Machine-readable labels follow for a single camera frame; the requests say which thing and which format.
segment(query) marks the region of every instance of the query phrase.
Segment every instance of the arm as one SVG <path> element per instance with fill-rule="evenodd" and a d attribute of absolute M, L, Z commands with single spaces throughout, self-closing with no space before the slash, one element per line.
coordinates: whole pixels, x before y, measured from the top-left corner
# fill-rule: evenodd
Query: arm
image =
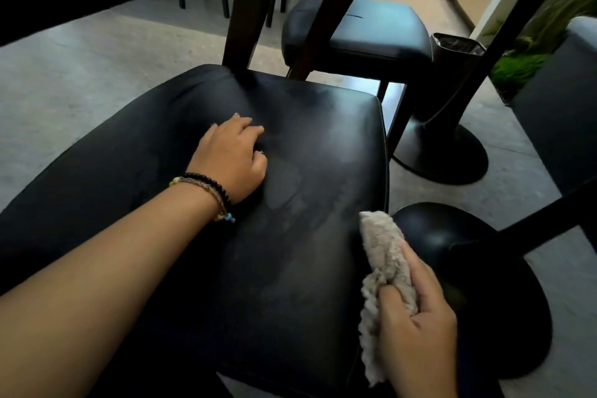
<path fill-rule="evenodd" d="M 262 127 L 213 125 L 188 171 L 232 203 L 265 176 Z M 198 186 L 172 186 L 0 297 L 0 396 L 83 396 L 188 243 L 219 211 Z"/>
<path fill-rule="evenodd" d="M 379 291 L 380 351 L 386 376 L 403 398 L 457 398 L 456 315 L 432 269 L 400 245 L 419 295 L 410 316 L 394 286 Z"/>

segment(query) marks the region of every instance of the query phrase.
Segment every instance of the trash can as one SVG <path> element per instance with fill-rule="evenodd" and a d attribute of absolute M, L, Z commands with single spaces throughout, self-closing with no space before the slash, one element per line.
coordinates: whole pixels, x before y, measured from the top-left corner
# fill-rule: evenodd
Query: trash can
<path fill-rule="evenodd" d="M 474 39 L 444 33 L 431 35 L 433 62 L 424 98 L 419 98 L 414 117 L 426 122 L 452 98 L 479 62 L 485 47 Z"/>

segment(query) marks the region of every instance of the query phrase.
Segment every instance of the concrete floor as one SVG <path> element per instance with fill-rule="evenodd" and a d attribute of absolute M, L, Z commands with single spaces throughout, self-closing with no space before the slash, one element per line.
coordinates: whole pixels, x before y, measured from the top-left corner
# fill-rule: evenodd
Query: concrete floor
<path fill-rule="evenodd" d="M 406 2 L 429 32 L 466 34 L 443 0 Z M 264 28 L 251 69 L 285 75 L 280 53 L 284 15 Z M 0 49 L 0 209 L 43 168 L 129 101 L 202 63 L 219 63 L 228 21 L 220 0 L 136 0 Z M 311 74 L 309 80 L 375 93 L 377 82 Z M 391 85 L 391 116 L 400 85 Z M 390 210 L 439 201 L 503 228 L 559 197 L 511 110 L 486 81 L 462 119 L 482 141 L 489 171 L 478 183 L 447 186 L 415 176 L 392 161 Z M 525 378 L 502 381 L 508 398 L 597 396 L 597 256 L 575 228 L 527 257 L 553 314 L 552 350 Z M 235 381 L 235 396 L 268 396 Z"/>

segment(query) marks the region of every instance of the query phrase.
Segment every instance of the cleaning cloth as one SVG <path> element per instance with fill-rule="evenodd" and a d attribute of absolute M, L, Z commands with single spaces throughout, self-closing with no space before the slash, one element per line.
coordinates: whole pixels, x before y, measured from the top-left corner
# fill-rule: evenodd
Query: cleaning cloth
<path fill-rule="evenodd" d="M 382 211 L 361 212 L 359 215 L 363 247 L 373 270 L 364 278 L 361 288 L 365 305 L 361 311 L 359 339 L 363 349 L 361 358 L 365 364 L 365 376 L 369 380 L 369 386 L 373 387 L 386 380 L 379 352 L 379 288 L 384 285 L 396 286 L 408 311 L 415 314 L 419 309 L 410 268 L 400 248 L 401 244 L 406 244 L 400 228 Z"/>

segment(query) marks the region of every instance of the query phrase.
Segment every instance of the floor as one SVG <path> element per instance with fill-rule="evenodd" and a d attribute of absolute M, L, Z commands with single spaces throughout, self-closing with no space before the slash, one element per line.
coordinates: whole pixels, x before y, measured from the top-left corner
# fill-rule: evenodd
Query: floor
<path fill-rule="evenodd" d="M 406 2 L 429 32 L 466 34 L 443 0 Z M 285 75 L 280 54 L 283 15 L 264 28 L 251 69 Z M 0 209 L 62 151 L 141 93 L 202 63 L 219 63 L 228 22 L 220 0 L 136 0 L 33 35 L 0 49 Z M 318 72 L 310 80 L 375 93 L 377 82 Z M 391 85 L 384 115 L 393 113 Z M 446 186 L 391 163 L 390 210 L 439 201 L 502 228 L 559 197 L 511 110 L 486 81 L 462 124 L 481 140 L 489 171 L 478 183 Z M 508 398 L 597 396 L 597 256 L 572 229 L 527 257 L 553 314 L 552 350 L 527 377 L 503 381 Z M 237 397 L 263 392 L 228 381 Z"/>

